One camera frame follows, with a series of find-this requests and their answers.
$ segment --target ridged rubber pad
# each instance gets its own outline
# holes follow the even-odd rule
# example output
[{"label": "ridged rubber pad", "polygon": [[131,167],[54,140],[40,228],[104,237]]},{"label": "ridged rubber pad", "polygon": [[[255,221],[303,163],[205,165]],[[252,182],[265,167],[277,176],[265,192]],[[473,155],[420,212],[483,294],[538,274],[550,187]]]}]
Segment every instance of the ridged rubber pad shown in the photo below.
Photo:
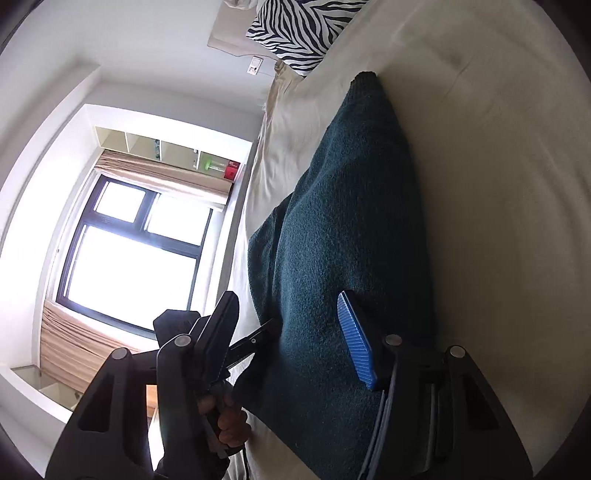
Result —
[{"label": "ridged rubber pad", "polygon": [[369,342],[344,292],[339,294],[336,308],[340,327],[349,347],[349,353],[357,376],[369,390],[373,390],[377,382],[377,376],[374,372],[374,357]]}]

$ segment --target window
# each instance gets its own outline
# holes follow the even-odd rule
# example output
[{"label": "window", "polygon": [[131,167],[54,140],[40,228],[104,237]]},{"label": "window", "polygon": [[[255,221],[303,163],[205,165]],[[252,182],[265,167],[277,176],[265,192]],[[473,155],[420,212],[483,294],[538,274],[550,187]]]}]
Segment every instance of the window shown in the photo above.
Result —
[{"label": "window", "polygon": [[101,176],[66,255],[57,302],[155,338],[166,309],[188,310],[212,210]]}]

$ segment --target bed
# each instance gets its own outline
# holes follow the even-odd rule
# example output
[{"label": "bed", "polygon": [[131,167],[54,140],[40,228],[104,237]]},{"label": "bed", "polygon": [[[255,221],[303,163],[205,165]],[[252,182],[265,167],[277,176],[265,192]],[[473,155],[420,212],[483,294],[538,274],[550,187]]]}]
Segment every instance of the bed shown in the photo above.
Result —
[{"label": "bed", "polygon": [[[529,0],[371,0],[305,79],[277,64],[234,252],[235,336],[258,327],[248,239],[293,191],[364,70],[378,74],[415,155],[439,346],[471,353],[537,471],[591,393],[591,84]],[[249,422],[251,478],[315,478]],[[229,476],[243,478],[240,459]]]}]

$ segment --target zebra stripe pattern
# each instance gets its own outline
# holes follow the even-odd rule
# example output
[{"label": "zebra stripe pattern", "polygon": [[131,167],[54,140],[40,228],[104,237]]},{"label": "zebra stripe pattern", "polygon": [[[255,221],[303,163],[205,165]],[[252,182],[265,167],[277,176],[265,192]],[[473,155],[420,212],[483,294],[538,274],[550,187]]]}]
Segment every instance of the zebra stripe pattern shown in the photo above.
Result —
[{"label": "zebra stripe pattern", "polygon": [[246,36],[305,77],[368,1],[267,0]]}]

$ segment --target round metal joint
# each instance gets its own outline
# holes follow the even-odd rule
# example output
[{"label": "round metal joint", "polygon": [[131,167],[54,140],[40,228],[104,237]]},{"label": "round metal joint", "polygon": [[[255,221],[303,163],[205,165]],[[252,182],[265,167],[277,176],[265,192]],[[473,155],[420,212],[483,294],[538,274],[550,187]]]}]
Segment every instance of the round metal joint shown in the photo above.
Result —
[{"label": "round metal joint", "polygon": [[400,335],[391,334],[386,337],[386,343],[391,346],[402,345],[402,337]]},{"label": "round metal joint", "polygon": [[179,335],[174,339],[174,344],[179,347],[187,346],[191,343],[191,337],[189,335]]},{"label": "round metal joint", "polygon": [[125,358],[127,356],[127,348],[118,348],[117,350],[113,350],[113,353],[111,354],[111,357],[113,357],[115,360],[121,360],[122,358]]},{"label": "round metal joint", "polygon": [[452,356],[456,358],[464,358],[466,356],[466,351],[459,345],[454,345],[449,349],[449,352]]}]

